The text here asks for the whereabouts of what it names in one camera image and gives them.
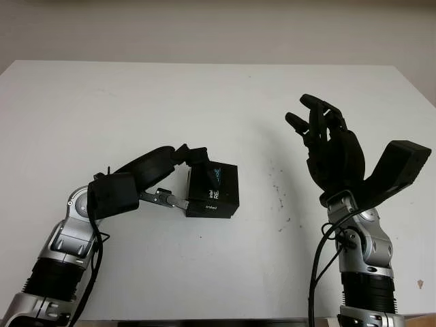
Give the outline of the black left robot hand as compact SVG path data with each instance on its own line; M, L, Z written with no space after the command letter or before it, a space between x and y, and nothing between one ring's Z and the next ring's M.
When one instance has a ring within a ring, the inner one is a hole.
M186 209L189 201L177 198L171 191L158 189L154 194L147 192L148 188L164 180L173 173L177 165L183 163L191 168L199 168L210 186L214 188L219 186L208 158L207 148L190 149L186 144L178 149L172 146L159 147L125 164L115 172L130 173L133 176L141 200L161 206Z

